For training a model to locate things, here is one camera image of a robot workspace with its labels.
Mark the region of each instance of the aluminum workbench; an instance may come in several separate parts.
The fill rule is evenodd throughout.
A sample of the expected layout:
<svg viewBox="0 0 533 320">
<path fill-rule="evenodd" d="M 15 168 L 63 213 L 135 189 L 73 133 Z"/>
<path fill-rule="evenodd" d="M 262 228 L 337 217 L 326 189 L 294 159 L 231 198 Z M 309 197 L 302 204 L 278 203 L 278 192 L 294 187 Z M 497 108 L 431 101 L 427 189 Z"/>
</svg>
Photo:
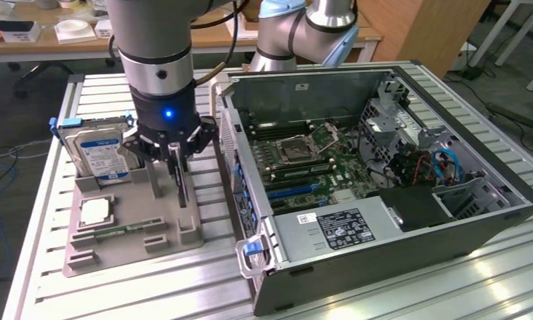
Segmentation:
<svg viewBox="0 0 533 320">
<path fill-rule="evenodd" d="M 402 62 L 398 66 L 533 187 L 529 154 L 423 67 Z M 209 88 L 197 88 L 195 96 L 198 112 L 209 114 Z M 438 121 L 418 102 L 411 103 L 410 108 L 426 125 Z M 90 75 L 67 84 L 59 118 L 111 117 L 130 110 L 133 104 L 122 74 Z M 51 142 L 5 319 L 254 319 L 246 280 L 238 273 L 233 228 L 210 147 L 189 166 L 205 245 L 166 257 L 65 278 L 59 270 L 75 170 L 58 142 Z M 503 319 L 519 316 L 533 319 L 533 217 L 498 234 L 469 256 L 261 317 L 261 320 Z"/>
</svg>

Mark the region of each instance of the blue cable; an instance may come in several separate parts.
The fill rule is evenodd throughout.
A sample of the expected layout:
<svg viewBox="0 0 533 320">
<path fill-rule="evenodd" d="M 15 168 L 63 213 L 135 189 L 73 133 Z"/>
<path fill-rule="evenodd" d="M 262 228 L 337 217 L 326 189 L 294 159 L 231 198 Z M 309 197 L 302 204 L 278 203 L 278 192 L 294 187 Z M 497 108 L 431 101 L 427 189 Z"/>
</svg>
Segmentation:
<svg viewBox="0 0 533 320">
<path fill-rule="evenodd" d="M 0 168 L 7 169 L 11 172 L 7 183 L 0 188 L 0 192 L 2 192 L 10 186 L 10 184 L 14 182 L 15 177 L 17 177 L 17 170 L 10 165 L 0 165 Z"/>
<path fill-rule="evenodd" d="M 6 258 L 5 260 L 1 262 L 1 266 L 0 266 L 0 274 L 3 272 L 7 264 L 9 264 L 9 259 L 10 259 L 10 254 L 11 254 L 11 248 L 9 247 L 9 242 L 7 242 L 7 237 L 6 237 L 6 231 L 3 228 L 3 224 L 1 222 L 0 219 L 0 236 L 1 236 L 1 240 L 3 241 L 3 246 L 6 249 Z"/>
<path fill-rule="evenodd" d="M 434 152 L 433 152 L 433 168 L 434 168 L 434 172 L 435 172 L 435 174 L 438 175 L 438 178 L 443 178 L 443 175 L 442 175 L 442 172 L 441 172 L 441 170 L 439 170 L 439 168 L 438 168 L 438 161 L 435 160 L 435 157 L 434 157 L 434 155 L 437 154 L 437 153 L 445 153 L 445 154 L 447 154 L 447 156 L 450 156 L 450 158 L 451 158 L 451 160 L 453 160 L 453 162 L 454 162 L 454 166 L 455 166 L 455 172 L 457 172 L 457 176 L 458 176 L 458 182 L 462 182 L 462 168 L 461 168 L 461 166 L 459 166 L 459 162 L 458 162 L 458 158 L 457 158 L 457 156 L 455 156 L 455 154 L 451 152 L 451 150 L 447 150 L 447 149 L 438 149 L 438 150 L 435 150 Z"/>
</svg>

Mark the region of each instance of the hard drive label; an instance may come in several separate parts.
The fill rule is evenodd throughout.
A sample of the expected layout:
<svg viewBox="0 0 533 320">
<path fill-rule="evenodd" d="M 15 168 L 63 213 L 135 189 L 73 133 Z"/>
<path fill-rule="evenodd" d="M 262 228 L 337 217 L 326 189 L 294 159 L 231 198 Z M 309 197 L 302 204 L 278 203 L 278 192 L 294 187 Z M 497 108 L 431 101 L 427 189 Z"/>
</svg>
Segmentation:
<svg viewBox="0 0 533 320">
<path fill-rule="evenodd" d="M 81 148 L 93 176 L 111 180 L 127 175 L 126 162 L 115 152 L 119 148 L 117 139 L 82 142 Z"/>
<path fill-rule="evenodd" d="M 333 250 L 374 240 L 371 230 L 357 209 L 318 216 L 318 224 Z"/>
</svg>

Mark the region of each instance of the circuit board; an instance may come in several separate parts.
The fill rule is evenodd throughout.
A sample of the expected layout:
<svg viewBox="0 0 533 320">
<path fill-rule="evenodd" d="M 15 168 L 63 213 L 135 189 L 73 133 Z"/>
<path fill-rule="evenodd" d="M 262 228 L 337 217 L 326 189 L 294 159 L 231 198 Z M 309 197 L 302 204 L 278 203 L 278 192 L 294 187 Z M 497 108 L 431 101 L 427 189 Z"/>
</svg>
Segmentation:
<svg viewBox="0 0 533 320">
<path fill-rule="evenodd" d="M 330 123 L 306 135 L 250 140 L 274 214 L 357 200 L 378 189 L 350 139 Z"/>
</svg>

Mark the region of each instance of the blue pcie slot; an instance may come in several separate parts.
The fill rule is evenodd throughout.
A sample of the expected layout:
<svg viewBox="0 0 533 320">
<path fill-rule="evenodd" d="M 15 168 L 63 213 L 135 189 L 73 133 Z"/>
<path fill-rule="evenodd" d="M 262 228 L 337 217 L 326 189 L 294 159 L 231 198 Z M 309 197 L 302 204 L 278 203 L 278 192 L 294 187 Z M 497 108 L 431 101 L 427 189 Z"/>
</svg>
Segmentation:
<svg viewBox="0 0 533 320">
<path fill-rule="evenodd" d="M 318 186 L 319 186 L 319 183 L 313 183 L 311 185 L 306 185 L 306 186 L 302 186 L 302 187 L 295 187 L 295 188 L 291 188 L 291 189 L 287 189 L 287 190 L 273 191 L 273 192 L 269 192 L 267 198 L 270 200 L 274 200 L 274 199 L 290 197 L 293 195 L 303 195 L 306 193 L 313 192 Z"/>
</svg>

